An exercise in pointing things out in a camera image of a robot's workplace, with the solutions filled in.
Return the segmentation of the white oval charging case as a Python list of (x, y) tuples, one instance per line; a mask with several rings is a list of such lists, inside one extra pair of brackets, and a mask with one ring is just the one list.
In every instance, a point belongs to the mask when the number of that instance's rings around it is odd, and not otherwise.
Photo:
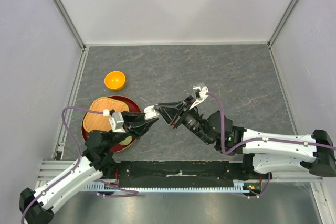
[(153, 119), (153, 118), (158, 118), (159, 115), (160, 115), (159, 112), (154, 108), (153, 105), (151, 105), (151, 106), (147, 106), (147, 107), (144, 109), (143, 112), (145, 113), (144, 118), (145, 118), (146, 120)]

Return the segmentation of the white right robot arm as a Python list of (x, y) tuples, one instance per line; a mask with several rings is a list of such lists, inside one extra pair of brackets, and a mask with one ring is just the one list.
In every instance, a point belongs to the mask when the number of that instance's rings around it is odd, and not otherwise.
[(207, 119), (199, 114), (200, 100), (159, 103), (153, 108), (173, 128), (185, 126), (205, 144), (215, 145), (224, 155), (243, 155), (241, 174), (306, 171), (319, 177), (335, 177), (335, 147), (325, 130), (306, 135), (264, 133), (234, 126), (221, 110)]

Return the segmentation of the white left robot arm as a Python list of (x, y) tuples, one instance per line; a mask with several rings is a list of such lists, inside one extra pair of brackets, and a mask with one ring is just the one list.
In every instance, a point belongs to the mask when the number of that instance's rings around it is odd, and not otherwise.
[(86, 149), (58, 176), (33, 190), (24, 189), (19, 197), (21, 223), (50, 223), (54, 214), (76, 193), (91, 182), (111, 178), (116, 170), (111, 148), (127, 137), (140, 138), (159, 119), (153, 106), (144, 112), (116, 112), (105, 109), (110, 131), (93, 130), (85, 142)]

